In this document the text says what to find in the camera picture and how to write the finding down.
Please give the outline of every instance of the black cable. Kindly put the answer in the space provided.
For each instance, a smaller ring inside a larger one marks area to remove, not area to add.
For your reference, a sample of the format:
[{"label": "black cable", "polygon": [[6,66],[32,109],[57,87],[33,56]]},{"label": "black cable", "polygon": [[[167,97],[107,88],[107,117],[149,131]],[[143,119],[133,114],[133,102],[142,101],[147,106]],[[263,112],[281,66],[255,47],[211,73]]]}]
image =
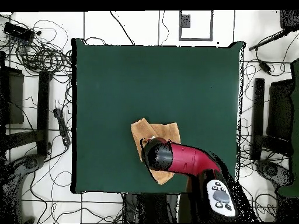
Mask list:
[{"label": "black cable", "polygon": [[35,171],[33,172],[33,180],[32,180],[31,185],[30,185],[30,191],[31,191],[32,195],[34,195],[36,198],[38,198],[39,200],[43,201],[43,202],[46,204],[46,208],[44,209],[43,213],[40,215],[40,217],[39,217],[39,219],[38,219],[38,221],[37,221],[37,224],[39,224],[41,217],[44,215],[44,213],[46,212],[46,210],[47,210],[47,208],[48,208],[48,204],[47,204],[47,202],[45,202],[45,200],[41,199],[40,197],[38,197],[38,196],[33,192],[33,190],[32,190],[32,184],[33,184],[34,180],[35,180]]},{"label": "black cable", "polygon": [[88,45],[87,41],[88,41],[89,39],[100,40],[101,42],[103,42],[103,45],[106,45],[106,42],[105,42],[102,38],[97,38],[97,37],[90,37],[90,38],[87,38],[87,39],[85,40],[85,43],[86,43],[87,45]]},{"label": "black cable", "polygon": [[[262,208],[262,209],[264,210],[264,212],[261,212],[261,211],[259,210],[259,208],[257,207],[257,205],[258,205],[257,200],[258,200],[259,197],[261,197],[261,196],[263,196],[263,195],[267,195],[267,196],[272,197],[272,198],[274,198],[275,200],[277,200],[276,197],[274,197],[273,195],[271,195],[271,194],[269,194],[269,193],[261,193],[261,194],[259,194],[259,195],[255,198],[255,201],[254,201],[254,204],[255,204],[255,212],[256,212],[256,215],[257,215],[257,217],[259,218],[259,220],[260,220],[261,222],[263,222],[263,220],[260,218],[258,211],[259,211],[260,213],[262,213],[262,214],[265,214],[266,212],[268,212],[268,211],[265,210],[264,207],[260,207],[260,208]],[[273,214],[273,213],[271,213],[271,212],[268,212],[268,213],[271,214],[272,216],[274,216],[274,217],[276,218],[275,214]]]},{"label": "black cable", "polygon": [[128,39],[131,41],[132,45],[135,45],[135,43],[131,40],[131,38],[128,36],[127,32],[125,31],[123,25],[119,22],[119,20],[112,14],[111,11],[109,11],[110,14],[112,15],[112,17],[118,22],[118,24],[121,26],[121,28],[123,29],[124,33],[126,34],[126,36],[128,37]]},{"label": "black cable", "polygon": [[167,32],[168,32],[167,37],[166,37],[166,39],[164,40],[164,41],[167,41],[168,36],[169,36],[169,29],[168,29],[168,28],[165,26],[165,24],[164,24],[164,15],[165,15],[165,11],[163,12],[162,24],[163,24],[163,26],[167,29]]},{"label": "black cable", "polygon": [[[268,37],[266,37],[266,38],[263,38],[258,44],[260,44],[262,41],[264,41],[264,40],[266,40],[266,39],[268,39],[268,38],[271,38],[271,37],[273,37],[273,36],[279,34],[280,32],[281,32],[281,31],[279,31],[279,32],[277,32],[277,33],[275,33],[275,34],[272,34],[272,35],[270,35],[270,36],[268,36]],[[282,74],[284,74],[284,73],[286,72],[286,66],[284,65],[284,60],[286,59],[288,49],[290,48],[290,46],[292,45],[292,43],[294,42],[294,40],[295,40],[298,36],[299,36],[299,33],[294,37],[294,39],[292,40],[292,42],[289,44],[288,48],[286,49],[286,53],[285,53],[284,58],[283,58],[283,60],[282,60],[282,62],[281,62],[281,65],[280,65],[281,73],[280,73],[279,75],[274,75],[274,74],[272,74],[272,73],[274,72],[274,67],[273,67],[273,71],[271,71],[269,65],[268,65],[266,62],[262,61],[262,60],[258,57],[258,48],[256,48],[256,49],[255,49],[255,55],[256,55],[257,60],[258,60],[259,63],[260,63],[260,67],[261,67],[267,74],[269,74],[269,75],[271,75],[271,76],[281,76]]]}]

